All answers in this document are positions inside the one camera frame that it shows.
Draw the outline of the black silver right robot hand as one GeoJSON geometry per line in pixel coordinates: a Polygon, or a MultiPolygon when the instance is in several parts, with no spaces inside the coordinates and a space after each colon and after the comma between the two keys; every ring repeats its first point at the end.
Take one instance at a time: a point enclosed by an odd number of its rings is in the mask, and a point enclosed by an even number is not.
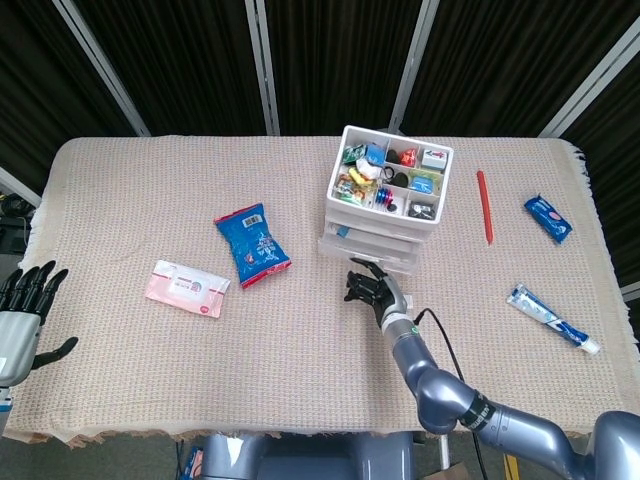
{"type": "Polygon", "coordinates": [[[347,273],[345,302],[361,301],[373,308],[379,328],[391,314],[406,314],[408,307],[396,279],[376,263],[359,258],[351,261],[368,269],[372,276],[349,271],[347,273]]]}

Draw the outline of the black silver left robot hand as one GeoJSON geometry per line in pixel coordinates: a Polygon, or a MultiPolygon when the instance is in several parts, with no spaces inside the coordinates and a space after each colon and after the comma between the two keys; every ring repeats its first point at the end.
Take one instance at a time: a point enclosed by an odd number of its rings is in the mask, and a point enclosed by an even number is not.
{"type": "Polygon", "coordinates": [[[78,338],[68,338],[60,347],[37,351],[59,287],[69,271],[54,270],[50,260],[27,271],[14,270],[1,281],[1,387],[9,389],[22,383],[32,371],[66,357],[78,338]]]}

